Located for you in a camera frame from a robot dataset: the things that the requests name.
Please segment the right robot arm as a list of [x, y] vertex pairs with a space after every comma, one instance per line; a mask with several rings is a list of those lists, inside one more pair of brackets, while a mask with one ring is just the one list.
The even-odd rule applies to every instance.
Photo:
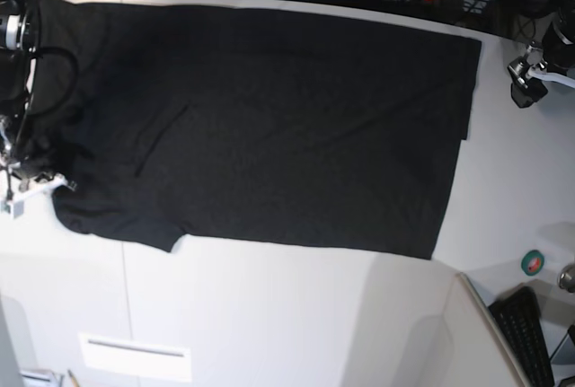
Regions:
[[[48, 56], [68, 64], [70, 79], [62, 97], [34, 110], [35, 73]], [[56, 172], [49, 149], [32, 140], [33, 124], [58, 112], [71, 98], [79, 77], [77, 58], [68, 50], [41, 45], [40, 0], [1, 0], [1, 211], [16, 219], [25, 201], [75, 184]]]

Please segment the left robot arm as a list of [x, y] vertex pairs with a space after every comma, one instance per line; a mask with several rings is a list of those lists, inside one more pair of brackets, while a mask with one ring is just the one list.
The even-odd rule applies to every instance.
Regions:
[[574, 0], [549, 0], [545, 11], [554, 18], [542, 40], [528, 43], [523, 54], [508, 64], [511, 98], [520, 109], [547, 95], [546, 82], [574, 86], [569, 76], [574, 69]]

